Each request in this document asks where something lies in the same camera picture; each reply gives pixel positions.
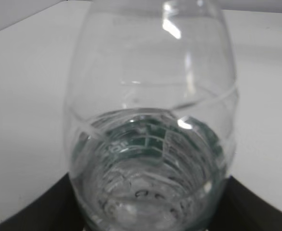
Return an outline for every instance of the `white wall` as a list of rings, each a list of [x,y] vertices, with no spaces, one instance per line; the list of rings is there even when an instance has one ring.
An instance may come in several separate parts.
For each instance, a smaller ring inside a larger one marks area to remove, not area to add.
[[[282,13],[282,0],[218,0],[222,8],[230,10]]]
[[[61,0],[0,0],[0,30]]]

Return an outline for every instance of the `clear plastic bottle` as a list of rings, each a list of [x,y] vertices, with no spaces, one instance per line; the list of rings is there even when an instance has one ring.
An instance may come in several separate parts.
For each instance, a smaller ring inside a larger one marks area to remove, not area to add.
[[[235,151],[235,67],[212,0],[98,0],[65,101],[69,174],[96,231],[200,231]]]

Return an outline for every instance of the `black base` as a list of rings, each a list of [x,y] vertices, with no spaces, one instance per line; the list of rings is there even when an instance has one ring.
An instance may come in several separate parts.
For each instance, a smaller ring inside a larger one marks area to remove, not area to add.
[[[84,222],[65,175],[0,231],[82,231]],[[230,178],[209,231],[282,231],[282,212]]]

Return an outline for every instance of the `glass bottle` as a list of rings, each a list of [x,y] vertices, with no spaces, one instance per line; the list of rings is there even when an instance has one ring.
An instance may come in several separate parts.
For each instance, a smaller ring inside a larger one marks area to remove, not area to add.
[[[235,151],[231,44],[213,0],[98,0],[65,100],[70,179],[94,231],[200,231]]]

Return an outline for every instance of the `white table surface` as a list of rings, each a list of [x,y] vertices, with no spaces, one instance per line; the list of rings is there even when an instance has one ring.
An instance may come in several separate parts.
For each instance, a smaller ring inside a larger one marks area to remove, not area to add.
[[[86,1],[64,1],[0,31],[0,222],[66,172],[64,89]],[[225,11],[241,103],[233,175],[282,211],[282,14]]]

